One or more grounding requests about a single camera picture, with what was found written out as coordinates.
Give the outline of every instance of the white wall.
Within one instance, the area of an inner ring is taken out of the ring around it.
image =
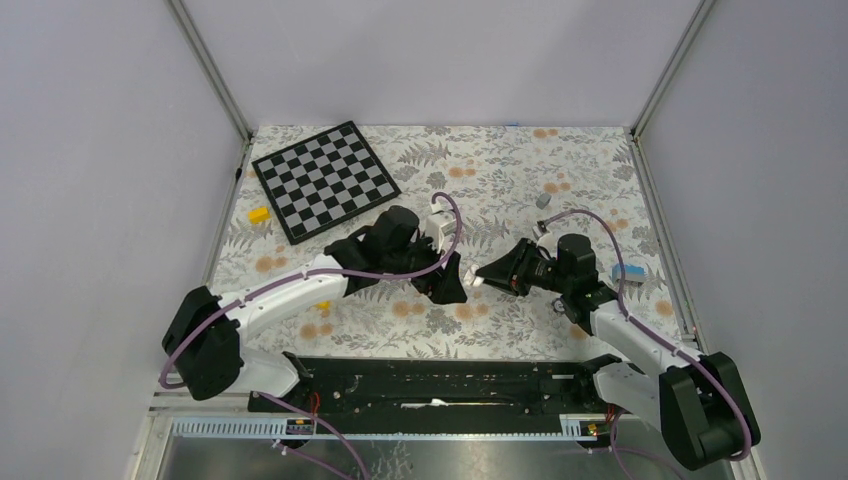
[[[631,125],[698,0],[188,0],[248,122]]]
[[[163,1],[0,5],[0,478],[120,478],[239,139]]]
[[[718,2],[644,137],[769,480],[846,478],[848,3]]]

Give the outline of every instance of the robotic arm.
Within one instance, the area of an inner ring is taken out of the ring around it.
[[[380,214],[373,226],[327,246],[323,254],[298,269],[302,274],[289,272],[220,297],[205,286],[189,292],[162,339],[168,355],[215,312],[222,307],[226,310],[225,305],[237,305],[203,330],[174,362],[192,398],[206,400],[225,391],[261,391],[281,397],[298,383],[298,375],[308,377],[293,355],[261,352],[247,348],[245,342],[294,313],[379,281],[349,275],[351,272],[404,274],[434,265],[456,224],[453,215],[439,204],[431,207],[423,235],[412,211],[393,206]],[[463,303],[467,297],[459,280],[459,261],[460,254],[453,252],[442,266],[411,283],[433,303]],[[307,276],[316,270],[333,273]],[[281,287],[266,288],[272,285]]]
[[[713,385],[681,358],[681,353],[687,354],[730,394],[747,422],[752,444],[759,443],[759,426],[736,365],[728,356],[704,355],[650,325],[643,325],[647,331],[637,328],[622,314],[618,294],[598,280],[588,238],[568,234],[554,241],[542,222],[535,233],[538,244],[521,239],[505,256],[477,269],[476,279],[467,280],[515,296],[527,295],[533,286],[559,293],[554,310],[632,362],[604,355],[583,363],[582,378],[578,378],[582,389],[575,392],[578,397],[588,390],[589,396],[597,395],[648,422],[662,432],[675,458],[691,470],[728,458],[742,449],[743,427]],[[674,350],[660,341],[673,345]]]

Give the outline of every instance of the yellow block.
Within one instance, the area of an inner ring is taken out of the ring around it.
[[[257,208],[247,214],[247,219],[253,224],[262,223],[271,219],[271,212],[268,211],[267,207]]]

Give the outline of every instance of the tabletop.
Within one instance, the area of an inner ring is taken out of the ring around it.
[[[250,161],[327,127],[265,126]],[[569,208],[606,219],[625,262],[645,269],[641,286],[628,285],[626,302],[637,317],[679,336],[659,245],[648,220],[622,128],[363,126],[362,134],[402,194],[301,244],[292,246],[276,217],[251,224],[247,214],[270,206],[255,172],[245,168],[211,288],[241,289],[312,260],[324,246],[374,222],[390,205],[424,218],[433,192],[456,200],[464,221],[460,275],[512,249],[541,219]],[[551,195],[547,207],[536,199]],[[592,240],[602,280],[611,283],[615,253],[606,233],[588,217],[551,226],[555,234]],[[576,361],[615,352],[555,313],[552,292],[533,289],[516,298],[481,286],[466,288],[468,302],[432,305],[407,281],[380,282],[310,308],[269,328],[249,345],[299,355],[380,358],[465,358]]]

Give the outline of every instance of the black and white checkered board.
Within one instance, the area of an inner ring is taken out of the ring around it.
[[[400,195],[353,122],[260,158],[253,168],[292,245]]]

